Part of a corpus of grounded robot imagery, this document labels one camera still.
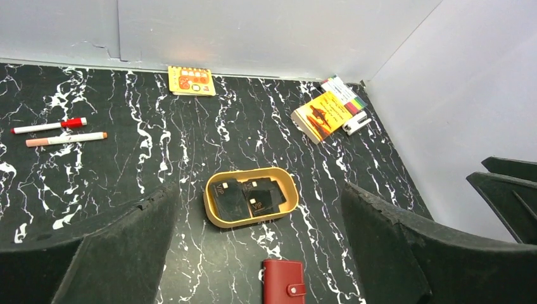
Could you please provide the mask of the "pack of coloured markers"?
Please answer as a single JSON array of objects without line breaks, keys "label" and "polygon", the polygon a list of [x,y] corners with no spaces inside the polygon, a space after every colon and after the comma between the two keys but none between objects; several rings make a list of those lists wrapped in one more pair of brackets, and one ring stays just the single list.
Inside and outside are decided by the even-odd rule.
[{"label": "pack of coloured markers", "polygon": [[347,86],[338,75],[333,75],[320,84],[325,92],[331,92],[342,105],[352,114],[356,115],[367,107],[367,103]]}]

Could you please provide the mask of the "red capped white marker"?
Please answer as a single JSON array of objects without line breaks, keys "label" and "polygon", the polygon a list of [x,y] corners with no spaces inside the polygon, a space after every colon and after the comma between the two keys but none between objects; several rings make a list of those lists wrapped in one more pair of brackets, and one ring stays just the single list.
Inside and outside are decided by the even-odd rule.
[{"label": "red capped white marker", "polygon": [[87,125],[87,119],[71,118],[62,122],[46,123],[41,125],[31,125],[26,127],[15,127],[11,129],[12,134],[25,134],[31,132],[40,132],[53,129],[76,129]]}]

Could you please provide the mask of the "tan oval tray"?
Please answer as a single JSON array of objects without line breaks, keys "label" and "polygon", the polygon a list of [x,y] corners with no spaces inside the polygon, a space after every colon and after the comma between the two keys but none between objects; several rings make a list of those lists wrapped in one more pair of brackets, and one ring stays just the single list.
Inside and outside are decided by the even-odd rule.
[{"label": "tan oval tray", "polygon": [[203,200],[212,224],[230,229],[282,218],[298,206],[300,198],[287,171],[267,167],[213,175]]}]

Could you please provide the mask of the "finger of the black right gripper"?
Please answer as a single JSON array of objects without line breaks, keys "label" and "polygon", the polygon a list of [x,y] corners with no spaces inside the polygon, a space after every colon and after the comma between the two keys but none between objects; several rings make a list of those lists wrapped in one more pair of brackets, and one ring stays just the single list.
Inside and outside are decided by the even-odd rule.
[{"label": "finger of the black right gripper", "polygon": [[518,243],[536,244],[535,182],[484,172],[466,179]]},{"label": "finger of the black right gripper", "polygon": [[536,182],[536,162],[490,156],[481,163],[490,173]]}]

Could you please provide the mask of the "black VIP card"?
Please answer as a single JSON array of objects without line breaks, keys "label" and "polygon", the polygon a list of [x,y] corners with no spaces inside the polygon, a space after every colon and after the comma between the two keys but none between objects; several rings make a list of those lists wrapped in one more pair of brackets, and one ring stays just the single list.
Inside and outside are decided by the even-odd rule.
[{"label": "black VIP card", "polygon": [[210,192],[221,220],[235,222],[251,217],[241,182],[236,179],[212,182]]},{"label": "black VIP card", "polygon": [[249,179],[242,187],[254,217],[279,213],[279,206],[287,201],[279,183],[269,177]]}]

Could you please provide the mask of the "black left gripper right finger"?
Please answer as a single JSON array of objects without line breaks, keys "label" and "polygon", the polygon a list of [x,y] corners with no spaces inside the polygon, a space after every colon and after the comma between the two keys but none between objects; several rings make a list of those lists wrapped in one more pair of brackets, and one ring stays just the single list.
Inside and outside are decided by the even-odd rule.
[{"label": "black left gripper right finger", "polygon": [[536,246],[462,232],[350,182],[344,226],[367,303],[535,303]]}]

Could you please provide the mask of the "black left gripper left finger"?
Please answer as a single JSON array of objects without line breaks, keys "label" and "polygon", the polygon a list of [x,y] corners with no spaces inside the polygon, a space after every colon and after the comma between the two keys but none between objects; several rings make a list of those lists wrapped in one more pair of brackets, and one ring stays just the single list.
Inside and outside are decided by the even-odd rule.
[{"label": "black left gripper left finger", "polygon": [[153,303],[177,221],[166,183],[23,243],[1,245],[2,303]]}]

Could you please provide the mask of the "small orange spiral notepad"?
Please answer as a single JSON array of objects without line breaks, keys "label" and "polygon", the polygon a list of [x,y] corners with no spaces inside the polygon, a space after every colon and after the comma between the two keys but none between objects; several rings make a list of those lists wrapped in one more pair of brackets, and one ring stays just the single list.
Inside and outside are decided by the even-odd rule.
[{"label": "small orange spiral notepad", "polygon": [[215,96],[212,72],[205,68],[168,66],[168,86],[176,96]]}]

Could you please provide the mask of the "white stapler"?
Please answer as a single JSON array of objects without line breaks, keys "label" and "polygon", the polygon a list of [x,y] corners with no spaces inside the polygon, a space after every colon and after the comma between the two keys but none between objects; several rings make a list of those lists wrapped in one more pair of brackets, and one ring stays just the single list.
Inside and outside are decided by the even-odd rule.
[{"label": "white stapler", "polygon": [[352,136],[371,121],[372,119],[367,116],[367,113],[365,111],[361,111],[345,122],[342,125],[342,129],[347,133],[348,136]]}]

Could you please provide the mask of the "orange capped white marker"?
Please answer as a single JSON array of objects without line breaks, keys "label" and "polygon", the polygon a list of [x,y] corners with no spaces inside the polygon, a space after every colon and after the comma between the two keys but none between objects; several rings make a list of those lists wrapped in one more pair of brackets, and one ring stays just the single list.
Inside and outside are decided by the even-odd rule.
[{"label": "orange capped white marker", "polygon": [[46,137],[38,139],[27,139],[25,144],[27,147],[38,147],[38,146],[50,146],[57,144],[67,144],[67,143],[78,143],[85,141],[97,141],[102,139],[107,139],[108,134],[106,132],[93,132],[86,134],[75,134],[70,136],[56,136],[56,137]]}]

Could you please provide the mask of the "red leather card holder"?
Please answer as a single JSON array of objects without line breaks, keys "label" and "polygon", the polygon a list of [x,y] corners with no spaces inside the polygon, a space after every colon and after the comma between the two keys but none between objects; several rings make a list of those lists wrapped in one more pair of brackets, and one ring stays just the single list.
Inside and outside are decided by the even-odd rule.
[{"label": "red leather card holder", "polygon": [[296,260],[263,261],[263,303],[305,304],[303,264]]}]

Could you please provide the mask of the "orange yellow book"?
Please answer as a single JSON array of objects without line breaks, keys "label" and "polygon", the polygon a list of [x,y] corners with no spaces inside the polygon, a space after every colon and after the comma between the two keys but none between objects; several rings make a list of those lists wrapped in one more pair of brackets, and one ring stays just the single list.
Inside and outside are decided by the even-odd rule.
[{"label": "orange yellow book", "polygon": [[291,118],[306,136],[318,144],[353,117],[332,92],[325,92],[295,109]]}]

